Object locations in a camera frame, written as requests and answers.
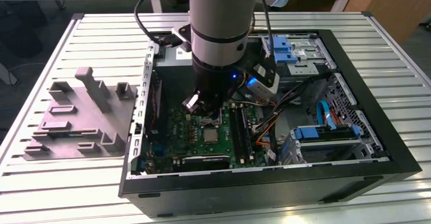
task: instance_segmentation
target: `slotted metal worktable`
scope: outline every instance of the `slotted metal worktable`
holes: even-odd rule
[[[187,14],[142,14],[170,31]],[[265,28],[265,17],[257,15]],[[26,161],[23,150],[47,110],[54,80],[79,85],[80,66],[107,85],[139,84],[149,38],[133,14],[84,15],[71,21],[0,146],[0,223],[393,223],[431,220],[431,82],[377,20],[361,13],[273,13],[279,29],[331,29],[423,172],[347,203],[151,220],[118,197],[123,158]]]

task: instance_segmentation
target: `motherboard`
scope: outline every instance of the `motherboard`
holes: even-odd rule
[[[169,112],[167,142],[154,145],[157,173],[267,166],[265,148],[257,146],[251,126],[261,109],[227,104],[217,119],[191,116],[182,108]]]

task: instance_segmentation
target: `yellow wire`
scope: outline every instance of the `yellow wire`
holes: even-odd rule
[[[238,88],[241,88],[245,85],[245,83],[246,83],[246,73],[243,73],[243,82],[242,82],[241,86],[238,86]]]

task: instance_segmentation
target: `orange wire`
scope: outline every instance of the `orange wire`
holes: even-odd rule
[[[337,115],[337,113],[335,113],[335,111],[333,109],[331,109],[331,115],[334,117],[335,123],[342,124],[342,121],[339,120],[338,115]]]
[[[262,133],[261,137],[258,138],[257,144],[262,143],[262,142],[261,142],[261,140],[262,140],[262,138],[263,138],[263,135],[270,131],[270,128],[271,128],[271,127],[273,127],[273,125],[275,124],[277,119],[278,119],[278,118],[275,118],[274,122],[270,124],[270,126],[267,127],[267,129],[265,129],[265,131],[263,131],[263,133]]]

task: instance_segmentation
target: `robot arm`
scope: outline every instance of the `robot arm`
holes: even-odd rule
[[[255,1],[190,0],[191,24],[181,29],[181,34],[189,38],[197,75],[195,93],[183,102],[194,115],[211,116],[218,112],[237,91],[242,71],[263,87],[274,89],[274,59],[259,63],[258,72],[257,64],[245,55]],[[286,3],[287,0],[270,0],[270,5]]]

